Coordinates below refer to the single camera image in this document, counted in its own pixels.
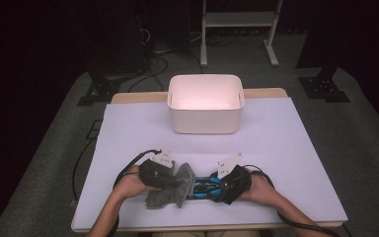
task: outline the white metal rack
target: white metal rack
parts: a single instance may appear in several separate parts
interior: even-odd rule
[[[272,66],[278,66],[278,60],[272,49],[273,36],[278,23],[282,0],[278,0],[275,11],[271,12],[224,12],[207,13],[206,1],[202,1],[201,53],[200,64],[207,66],[207,47],[205,44],[206,28],[216,27],[270,27],[268,39],[264,45]]]

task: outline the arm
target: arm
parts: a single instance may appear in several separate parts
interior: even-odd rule
[[[276,191],[262,176],[252,176],[251,188],[241,195],[242,199],[252,200],[254,202],[263,203],[273,206],[279,213],[286,218],[303,224],[318,226],[316,222],[310,219],[300,209],[298,209],[291,201]],[[301,229],[293,228],[295,234],[299,237],[328,237],[331,235]]]
[[[138,172],[138,166],[132,166],[127,173]],[[106,237],[112,230],[116,219],[118,218],[119,208],[127,198],[133,198],[144,191],[155,190],[146,187],[138,177],[138,174],[125,175],[115,186],[97,220],[92,226],[89,237],[104,236]]]

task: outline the white plastic bin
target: white plastic bin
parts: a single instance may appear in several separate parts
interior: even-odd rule
[[[237,76],[196,74],[171,79],[168,106],[177,133],[233,133],[239,128],[244,105]]]

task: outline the gray carpet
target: gray carpet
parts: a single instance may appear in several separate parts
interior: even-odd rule
[[[281,87],[292,98],[322,163],[337,191],[353,236],[379,236],[379,116],[362,95],[357,82],[339,69],[335,82],[346,92],[350,103],[326,103],[309,100],[299,76],[314,76],[318,69],[295,69],[304,35],[276,35],[275,54],[279,67],[271,67],[259,37],[230,38],[225,47],[209,47],[208,66],[204,73],[235,74],[245,88]],[[199,47],[192,48],[199,56]],[[169,80],[178,74],[200,73],[195,58],[173,53],[163,56],[168,69],[159,80],[168,88]],[[163,61],[153,61],[153,71],[163,68]],[[138,79],[122,84],[125,92]],[[92,122],[102,119],[105,103],[77,107],[91,84],[87,73],[71,88],[51,127],[41,142],[23,180],[0,218],[0,236],[81,236],[70,229],[75,208],[71,179],[76,160],[84,146]],[[159,91],[159,85],[148,79],[133,88]],[[78,195],[92,161],[95,142],[79,162],[75,184]],[[337,228],[341,236],[345,231]],[[135,234],[117,234],[135,236]],[[290,236],[287,230],[276,230],[274,236]]]

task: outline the white table surface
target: white table surface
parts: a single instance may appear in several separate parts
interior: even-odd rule
[[[89,230],[117,174],[140,152],[170,151],[178,167],[188,162],[195,174],[217,171],[217,161],[242,152],[241,165],[259,166],[275,188],[318,222],[344,222],[346,214],[290,98],[247,99],[234,134],[177,134],[166,102],[107,105],[96,151],[72,221],[74,231]],[[150,155],[141,159],[140,164]],[[268,206],[235,201],[187,200],[147,209],[147,194],[128,199],[118,230],[281,223]]]

